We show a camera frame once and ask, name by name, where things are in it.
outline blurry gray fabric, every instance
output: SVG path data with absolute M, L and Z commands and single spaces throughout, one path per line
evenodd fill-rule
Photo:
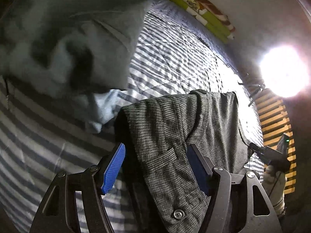
M 0 75 L 91 111 L 94 93 L 127 88 L 148 8 L 147 0 L 16 0 L 0 22 Z
M 128 185 L 133 204 L 138 204 L 134 210 L 141 232 L 160 232 L 161 226 L 153 218 L 151 203 L 140 202 L 144 200 L 143 185 L 137 183 L 139 178 L 136 183 L 133 180 L 135 172 L 141 171 L 147 185 L 145 197 L 151 194 L 167 231 L 191 233 L 200 228 L 210 199 L 195 180 L 186 156 L 187 144 L 196 144 L 203 156 L 231 173 L 241 173 L 250 157 L 233 92 L 194 90 L 189 95 L 142 100 L 121 109 L 115 132 L 117 141 L 127 148 L 124 174 L 131 178 Z M 183 210 L 185 218 L 176 220 L 172 216 L 176 209 Z

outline lamp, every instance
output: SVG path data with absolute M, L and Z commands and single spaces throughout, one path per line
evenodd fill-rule
M 294 96 L 309 83 L 307 67 L 291 46 L 271 49 L 260 68 L 266 87 L 281 97 Z

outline screw head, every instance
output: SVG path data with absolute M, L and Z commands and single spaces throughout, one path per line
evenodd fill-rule
M 185 217 L 185 212 L 182 211 L 181 209 L 176 209 L 174 211 L 174 217 L 177 220 L 181 220 L 181 219 L 183 219 Z
M 62 177 L 64 177 L 65 176 L 65 172 L 64 171 L 61 171 L 61 172 L 59 172 L 58 174 L 57 174 L 57 177 L 59 177 L 59 178 L 62 178 Z
M 223 168 L 221 166 L 214 166 L 214 170 L 223 171 Z
M 98 170 L 98 166 L 97 165 L 92 165 L 92 166 L 89 167 L 89 169 L 90 169 L 91 172 L 95 172 L 95 171 Z
M 249 178 L 254 178 L 256 176 L 256 174 L 254 174 L 253 172 L 247 172 L 247 177 Z

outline bed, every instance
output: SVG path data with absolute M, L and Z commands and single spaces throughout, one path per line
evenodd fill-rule
M 245 136 L 262 145 L 256 107 L 248 107 L 248 92 L 238 85 L 230 51 L 175 4 L 151 1 L 130 64 L 128 90 L 118 92 L 114 114 L 142 99 L 187 94 L 193 89 L 235 91 Z M 100 134 L 88 134 L 82 122 L 56 113 L 44 101 L 33 100 L 33 94 L 0 79 L 0 202 L 20 232 L 29 232 L 58 171 L 84 171 L 114 147 L 113 120 Z M 263 163 L 255 154 L 245 167 L 263 174 Z M 103 202 L 116 233 L 136 232 L 122 171 Z M 88 232 L 80 193 L 77 208 L 81 231 Z

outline slatted wooden bench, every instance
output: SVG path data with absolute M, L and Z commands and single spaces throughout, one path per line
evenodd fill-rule
M 292 193 L 295 191 L 296 183 L 295 141 L 284 103 L 279 96 L 269 89 L 264 90 L 260 97 L 255 100 L 255 103 L 261 123 L 264 146 L 267 145 L 276 149 L 276 144 L 283 133 L 290 137 L 287 156 L 291 166 L 289 172 L 286 173 L 287 182 L 284 194 Z

